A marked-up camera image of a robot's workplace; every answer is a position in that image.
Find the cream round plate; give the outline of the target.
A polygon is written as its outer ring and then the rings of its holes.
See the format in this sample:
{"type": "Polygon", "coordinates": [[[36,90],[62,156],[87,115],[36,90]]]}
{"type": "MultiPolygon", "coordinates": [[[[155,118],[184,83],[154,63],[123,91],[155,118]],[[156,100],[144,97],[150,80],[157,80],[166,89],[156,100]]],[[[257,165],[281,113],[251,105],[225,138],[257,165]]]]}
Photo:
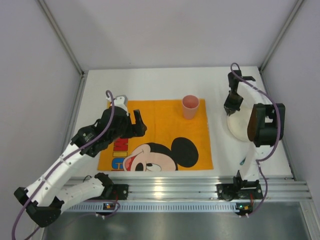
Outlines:
{"type": "Polygon", "coordinates": [[[240,110],[235,111],[227,117],[227,126],[232,135],[242,141],[249,142],[248,125],[252,113],[252,107],[246,103],[240,106],[240,110]]]}

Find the orange Mickey Mouse placemat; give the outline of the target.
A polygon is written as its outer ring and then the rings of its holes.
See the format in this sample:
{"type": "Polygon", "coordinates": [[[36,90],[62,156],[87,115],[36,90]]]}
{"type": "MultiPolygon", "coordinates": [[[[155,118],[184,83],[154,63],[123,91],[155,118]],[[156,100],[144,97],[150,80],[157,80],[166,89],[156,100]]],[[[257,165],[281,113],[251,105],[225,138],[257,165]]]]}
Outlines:
{"type": "Polygon", "coordinates": [[[99,171],[168,172],[214,168],[206,113],[200,99],[195,117],[183,117],[182,100],[132,100],[147,130],[142,137],[119,138],[100,152],[99,171]]]}

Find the pink plastic cup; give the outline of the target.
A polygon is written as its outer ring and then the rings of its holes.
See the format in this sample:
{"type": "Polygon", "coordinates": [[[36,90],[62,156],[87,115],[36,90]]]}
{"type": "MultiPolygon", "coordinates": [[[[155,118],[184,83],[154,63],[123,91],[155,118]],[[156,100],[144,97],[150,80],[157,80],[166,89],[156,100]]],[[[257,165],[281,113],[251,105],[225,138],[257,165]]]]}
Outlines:
{"type": "Polygon", "coordinates": [[[183,117],[187,120],[193,119],[198,111],[200,100],[194,95],[186,95],[181,103],[183,117]]]}

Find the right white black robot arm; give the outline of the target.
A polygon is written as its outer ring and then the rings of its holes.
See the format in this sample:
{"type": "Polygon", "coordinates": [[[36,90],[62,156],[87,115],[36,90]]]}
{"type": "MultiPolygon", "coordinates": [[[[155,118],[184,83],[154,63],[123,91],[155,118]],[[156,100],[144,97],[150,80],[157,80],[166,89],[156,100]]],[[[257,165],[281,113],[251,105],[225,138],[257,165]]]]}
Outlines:
{"type": "Polygon", "coordinates": [[[254,77],[243,76],[241,70],[232,70],[227,78],[229,92],[223,107],[228,129],[236,139],[249,143],[237,175],[255,182],[260,164],[274,154],[283,138],[286,107],[271,100],[254,77]]]}

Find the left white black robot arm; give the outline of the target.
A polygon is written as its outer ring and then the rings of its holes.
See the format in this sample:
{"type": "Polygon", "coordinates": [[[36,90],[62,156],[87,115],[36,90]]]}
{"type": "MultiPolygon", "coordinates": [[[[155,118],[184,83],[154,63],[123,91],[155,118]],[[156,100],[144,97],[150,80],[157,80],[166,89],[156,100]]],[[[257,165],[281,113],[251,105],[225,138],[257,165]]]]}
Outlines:
{"type": "Polygon", "coordinates": [[[85,163],[118,139],[143,137],[147,126],[141,113],[134,110],[135,122],[121,107],[105,109],[101,118],[82,127],[71,139],[56,162],[33,184],[19,187],[14,196],[25,206],[26,213],[41,228],[48,227],[67,209],[89,199],[108,199],[114,183],[105,173],[97,173],[89,180],[63,189],[68,180],[85,163]]]}

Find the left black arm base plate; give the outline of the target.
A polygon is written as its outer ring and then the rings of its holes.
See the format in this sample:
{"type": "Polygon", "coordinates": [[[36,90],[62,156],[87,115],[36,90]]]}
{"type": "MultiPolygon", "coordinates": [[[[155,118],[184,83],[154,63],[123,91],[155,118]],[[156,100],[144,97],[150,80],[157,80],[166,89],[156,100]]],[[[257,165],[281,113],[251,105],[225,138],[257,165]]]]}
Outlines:
{"type": "Polygon", "coordinates": [[[113,184],[112,188],[104,190],[100,196],[89,198],[89,201],[126,200],[129,194],[128,184],[113,184]]]}

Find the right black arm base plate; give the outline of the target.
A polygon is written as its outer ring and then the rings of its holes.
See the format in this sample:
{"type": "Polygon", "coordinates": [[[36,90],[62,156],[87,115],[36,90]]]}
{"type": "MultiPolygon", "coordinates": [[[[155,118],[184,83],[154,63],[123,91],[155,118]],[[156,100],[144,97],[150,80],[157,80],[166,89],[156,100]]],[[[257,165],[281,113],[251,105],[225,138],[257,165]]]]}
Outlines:
{"type": "Polygon", "coordinates": [[[261,200],[263,193],[261,185],[258,183],[249,183],[244,186],[236,186],[233,183],[223,183],[216,186],[217,197],[219,200],[261,200]]]}

